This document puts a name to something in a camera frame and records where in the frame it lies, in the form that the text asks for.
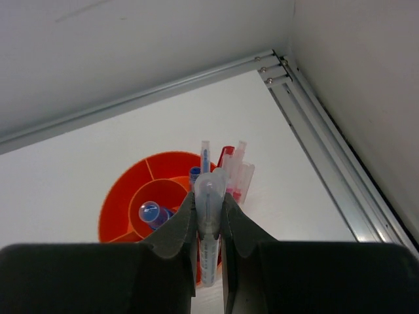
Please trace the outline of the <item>orange highlighter pen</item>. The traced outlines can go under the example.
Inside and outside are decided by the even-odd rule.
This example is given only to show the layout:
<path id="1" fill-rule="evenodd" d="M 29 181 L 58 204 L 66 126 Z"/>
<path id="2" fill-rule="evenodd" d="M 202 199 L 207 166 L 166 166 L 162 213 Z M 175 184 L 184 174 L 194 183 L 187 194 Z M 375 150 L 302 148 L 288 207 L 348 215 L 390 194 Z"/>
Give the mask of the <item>orange highlighter pen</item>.
<path id="1" fill-rule="evenodd" d="M 255 165 L 244 161 L 247 143 L 239 141 L 234 154 L 230 159 L 230 178 L 227 185 L 227 192 L 232 195 L 237 204 L 243 204 L 246 200 L 247 192 Z"/>

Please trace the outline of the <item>white glue bottle blue cap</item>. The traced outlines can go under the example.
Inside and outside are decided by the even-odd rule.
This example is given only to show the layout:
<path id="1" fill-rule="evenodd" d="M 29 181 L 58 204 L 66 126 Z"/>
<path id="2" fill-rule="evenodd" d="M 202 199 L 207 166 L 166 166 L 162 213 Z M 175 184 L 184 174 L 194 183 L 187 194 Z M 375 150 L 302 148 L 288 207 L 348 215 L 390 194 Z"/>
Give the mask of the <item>white glue bottle blue cap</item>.
<path id="1" fill-rule="evenodd" d="M 157 230 L 173 217 L 173 212 L 154 201 L 146 201 L 140 206 L 138 215 L 152 230 Z"/>

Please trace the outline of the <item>blue gel pen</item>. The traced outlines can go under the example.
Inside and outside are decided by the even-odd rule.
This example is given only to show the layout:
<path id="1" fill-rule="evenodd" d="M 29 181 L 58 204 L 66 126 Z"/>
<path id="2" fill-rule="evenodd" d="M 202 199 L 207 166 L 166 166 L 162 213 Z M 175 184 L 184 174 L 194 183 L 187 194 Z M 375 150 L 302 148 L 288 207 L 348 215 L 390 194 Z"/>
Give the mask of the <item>blue gel pen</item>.
<path id="1" fill-rule="evenodd" d="M 204 287 L 212 287 L 217 276 L 221 210 L 226 187 L 225 172 L 220 168 L 201 174 L 194 184 L 200 278 Z"/>

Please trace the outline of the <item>red gel pen long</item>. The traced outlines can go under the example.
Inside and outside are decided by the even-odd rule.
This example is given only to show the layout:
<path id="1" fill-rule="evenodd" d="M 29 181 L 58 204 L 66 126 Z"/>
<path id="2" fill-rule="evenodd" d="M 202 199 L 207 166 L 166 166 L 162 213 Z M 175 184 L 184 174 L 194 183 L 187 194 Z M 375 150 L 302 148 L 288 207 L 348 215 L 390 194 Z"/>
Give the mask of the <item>red gel pen long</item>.
<path id="1" fill-rule="evenodd" d="M 225 156 L 232 156 L 234 154 L 234 151 L 235 151 L 234 146 L 224 146 L 221 150 L 217 167 L 222 167 Z"/>

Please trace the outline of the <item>blue thin ballpoint pen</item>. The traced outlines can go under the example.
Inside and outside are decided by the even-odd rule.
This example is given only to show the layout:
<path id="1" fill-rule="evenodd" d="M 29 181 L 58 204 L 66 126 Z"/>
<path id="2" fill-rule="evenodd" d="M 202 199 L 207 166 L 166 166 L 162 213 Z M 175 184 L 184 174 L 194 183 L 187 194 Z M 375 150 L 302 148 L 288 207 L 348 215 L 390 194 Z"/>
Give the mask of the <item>blue thin ballpoint pen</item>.
<path id="1" fill-rule="evenodd" d="M 202 141 L 201 153 L 200 153 L 200 172 L 208 173 L 210 172 L 211 162 L 210 162 L 210 142 Z"/>

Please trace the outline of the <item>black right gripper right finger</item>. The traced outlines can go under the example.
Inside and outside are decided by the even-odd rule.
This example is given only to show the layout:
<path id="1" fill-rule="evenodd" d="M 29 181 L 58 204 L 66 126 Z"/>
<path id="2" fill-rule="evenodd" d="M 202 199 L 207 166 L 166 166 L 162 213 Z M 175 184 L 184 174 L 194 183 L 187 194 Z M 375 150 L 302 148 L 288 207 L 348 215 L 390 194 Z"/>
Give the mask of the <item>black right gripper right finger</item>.
<path id="1" fill-rule="evenodd" d="M 226 194 L 221 211 L 221 255 L 225 313 L 267 313 L 263 243 L 275 239 Z"/>

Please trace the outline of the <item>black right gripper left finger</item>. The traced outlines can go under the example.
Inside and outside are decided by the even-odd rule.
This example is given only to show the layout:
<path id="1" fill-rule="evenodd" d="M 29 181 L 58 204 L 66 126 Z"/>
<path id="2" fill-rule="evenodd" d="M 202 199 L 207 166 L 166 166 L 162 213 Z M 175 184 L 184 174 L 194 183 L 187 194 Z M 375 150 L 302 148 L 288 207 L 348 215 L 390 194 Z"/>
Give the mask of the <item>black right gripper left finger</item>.
<path id="1" fill-rule="evenodd" d="M 196 296 L 197 225 L 194 194 L 142 244 L 142 312 L 190 313 Z"/>

